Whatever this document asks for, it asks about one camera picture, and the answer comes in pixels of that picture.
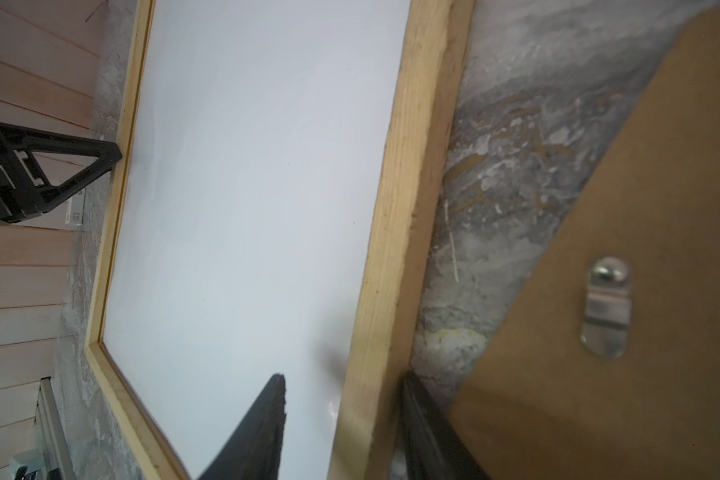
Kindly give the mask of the autumn forest photo print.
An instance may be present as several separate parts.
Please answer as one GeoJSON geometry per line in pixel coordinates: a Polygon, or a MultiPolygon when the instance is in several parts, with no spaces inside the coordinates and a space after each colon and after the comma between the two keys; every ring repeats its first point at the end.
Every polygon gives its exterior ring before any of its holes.
{"type": "Polygon", "coordinates": [[[269,378],[279,475],[323,479],[406,1],[159,1],[104,343],[198,478],[269,378]]]}

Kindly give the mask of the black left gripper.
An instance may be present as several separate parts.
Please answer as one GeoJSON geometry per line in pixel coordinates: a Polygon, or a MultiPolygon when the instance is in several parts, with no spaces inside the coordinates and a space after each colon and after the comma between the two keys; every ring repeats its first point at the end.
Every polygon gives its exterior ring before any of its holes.
{"type": "Polygon", "coordinates": [[[0,223],[52,212],[121,159],[114,142],[0,123],[0,223]]]}

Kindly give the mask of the wooden backing board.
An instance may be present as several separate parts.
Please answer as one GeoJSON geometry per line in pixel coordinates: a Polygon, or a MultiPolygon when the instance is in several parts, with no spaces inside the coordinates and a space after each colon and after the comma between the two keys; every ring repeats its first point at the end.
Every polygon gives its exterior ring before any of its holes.
{"type": "Polygon", "coordinates": [[[720,479],[720,6],[664,57],[451,419],[494,479],[720,479]],[[604,256],[631,267],[614,360],[580,341],[604,256]]]}

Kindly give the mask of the metal hanger clip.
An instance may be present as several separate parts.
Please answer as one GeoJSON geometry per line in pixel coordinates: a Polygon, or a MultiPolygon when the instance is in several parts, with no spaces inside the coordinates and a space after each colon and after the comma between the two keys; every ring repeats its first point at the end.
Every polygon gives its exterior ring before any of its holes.
{"type": "Polygon", "coordinates": [[[632,319],[631,267],[619,257],[604,256],[588,270],[581,343],[593,354],[614,360],[628,344],[632,319]]]}

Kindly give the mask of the small white tag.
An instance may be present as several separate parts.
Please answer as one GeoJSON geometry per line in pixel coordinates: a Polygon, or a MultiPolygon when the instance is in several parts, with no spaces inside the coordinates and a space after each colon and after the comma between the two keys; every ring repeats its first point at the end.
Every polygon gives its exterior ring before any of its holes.
{"type": "Polygon", "coordinates": [[[65,225],[70,229],[79,229],[83,225],[85,190],[82,189],[66,202],[65,225]]]}

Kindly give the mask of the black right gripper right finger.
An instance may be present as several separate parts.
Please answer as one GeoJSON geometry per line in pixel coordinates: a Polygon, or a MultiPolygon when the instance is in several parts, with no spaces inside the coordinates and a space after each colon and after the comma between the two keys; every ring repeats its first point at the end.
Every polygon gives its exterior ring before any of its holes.
{"type": "Polygon", "coordinates": [[[409,479],[490,479],[412,370],[402,377],[400,401],[409,479]]]}

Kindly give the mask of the light wooden picture frame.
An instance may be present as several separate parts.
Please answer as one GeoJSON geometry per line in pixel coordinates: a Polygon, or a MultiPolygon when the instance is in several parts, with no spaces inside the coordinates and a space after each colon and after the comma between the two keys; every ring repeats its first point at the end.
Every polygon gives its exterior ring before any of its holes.
{"type": "MultiPolygon", "coordinates": [[[[409,9],[328,468],[332,479],[384,479],[390,471],[399,383],[412,353],[473,10],[470,1],[415,1],[409,9]]],[[[85,354],[143,475],[184,479],[185,467],[103,342],[130,166],[124,158],[111,176],[85,354]]]]}

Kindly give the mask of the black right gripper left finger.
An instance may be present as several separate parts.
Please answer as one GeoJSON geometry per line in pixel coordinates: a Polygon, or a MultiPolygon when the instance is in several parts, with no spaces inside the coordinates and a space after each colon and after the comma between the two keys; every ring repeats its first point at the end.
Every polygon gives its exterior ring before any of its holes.
{"type": "Polygon", "coordinates": [[[286,423],[286,380],[274,374],[200,480],[276,480],[286,423]]]}

